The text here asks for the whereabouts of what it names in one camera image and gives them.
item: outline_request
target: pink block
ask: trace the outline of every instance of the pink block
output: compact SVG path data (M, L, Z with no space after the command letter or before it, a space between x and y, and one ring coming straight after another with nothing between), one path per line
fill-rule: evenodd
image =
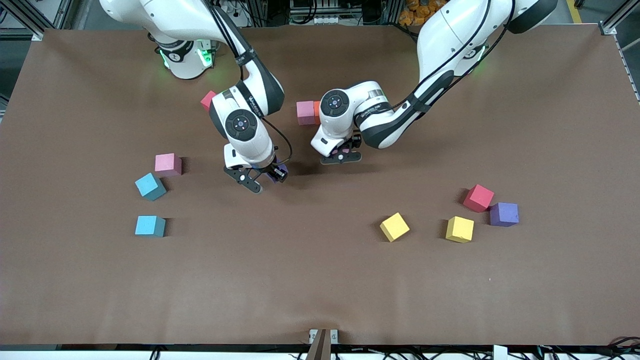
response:
M200 104L202 104L202 107L209 111L209 108L211 107L211 99L213 99L213 97L216 96L216 93L214 93L213 91L207 92L207 95L205 95L202 100L200 100Z
M313 101L298 101L296 108L298 110L298 125L316 124L316 113L314 111Z
M462 204L476 213L481 213L489 208L491 199L493 199L493 191L478 184L469 190Z
M156 172L162 176L182 175L182 159L174 153L156 155Z

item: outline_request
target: cyan block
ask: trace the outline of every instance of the cyan block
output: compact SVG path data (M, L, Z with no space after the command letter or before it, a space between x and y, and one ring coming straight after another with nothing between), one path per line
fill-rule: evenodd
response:
M520 222L518 204L499 202L489 210L490 224L493 226L509 227Z
M160 179L151 173L139 178L136 181L136 186L140 191L140 195L149 201L154 201L166 193L166 189Z
M136 235L148 236L151 238L162 238L164 236L164 225L166 220L155 215L142 215L138 217L136 223Z

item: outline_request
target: yellow block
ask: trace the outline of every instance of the yellow block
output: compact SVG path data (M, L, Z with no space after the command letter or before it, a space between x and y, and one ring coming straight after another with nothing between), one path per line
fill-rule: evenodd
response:
M380 224L380 229L382 229L382 232L387 235L387 239L391 242L409 231L409 227L406 225L406 222L404 222L404 219L402 219L402 216L400 216L400 213L395 213L394 216L383 221L382 224Z
M466 243L474 233L474 221L461 217L452 217L447 224L447 240Z

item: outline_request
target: brown table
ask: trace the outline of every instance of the brown table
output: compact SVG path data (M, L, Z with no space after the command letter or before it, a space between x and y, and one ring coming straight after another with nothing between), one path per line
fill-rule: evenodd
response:
M270 119L291 174L254 195L222 172L199 104L237 81L232 57L192 81L144 32L48 31L0 127L1 343L602 344L640 333L640 108L613 37L595 25L506 35L400 141L324 167L296 101L377 80L416 84L394 28L282 27L246 35L286 92ZM283 149L281 139L272 135ZM185 157L169 192L134 181ZM459 204L481 183L522 223ZM378 228L400 212L411 231ZM162 239L138 215L168 218ZM442 239L445 219L474 240Z

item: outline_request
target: block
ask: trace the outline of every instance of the block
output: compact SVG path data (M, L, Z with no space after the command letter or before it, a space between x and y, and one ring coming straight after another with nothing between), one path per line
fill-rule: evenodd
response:
M316 123L313 101L298 101L296 110L298 112L298 125L314 125Z
M395 213L392 217L383 221L382 224L380 224L380 228L391 242L394 242L409 231L409 227L406 225L406 222L404 222L402 216L400 216L400 213Z
M474 234L474 221L461 217L452 217L447 224L447 240L468 243Z
M136 236L148 236L150 238L162 238L166 220L154 215L142 215L136 223Z
M180 176L182 159L174 153L156 155L156 172L162 176Z
M200 104L202 104L202 107L209 111L209 108L211 107L211 99L213 99L213 97L216 96L216 93L214 93L213 91L207 92L207 95L205 95L202 100L200 100Z
M320 125L320 102L314 101L314 118L316 120L316 125Z
M489 210L489 224L492 226L509 227L519 222L518 204L499 202Z
M151 173L139 178L136 181L136 186L140 191L140 195L149 201L154 201L166 193L166 189L164 189L160 179Z
M469 190L467 198L462 204L476 213L481 213L489 208L491 199L493 199L493 191L478 184Z

